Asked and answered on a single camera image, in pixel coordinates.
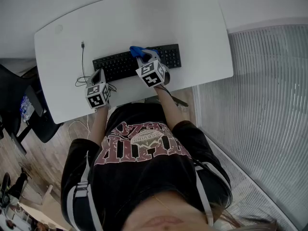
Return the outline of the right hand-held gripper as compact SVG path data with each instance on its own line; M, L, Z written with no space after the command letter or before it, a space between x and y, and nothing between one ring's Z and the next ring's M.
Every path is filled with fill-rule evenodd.
M167 85L170 82L170 73L167 67L160 63L157 50L144 49L144 56L137 56L137 75L143 83L151 88L158 85Z

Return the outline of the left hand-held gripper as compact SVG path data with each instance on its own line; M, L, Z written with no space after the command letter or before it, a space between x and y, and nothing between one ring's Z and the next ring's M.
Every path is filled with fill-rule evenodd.
M104 70L96 70L87 80L85 97L91 109L110 106L109 85L106 83Z

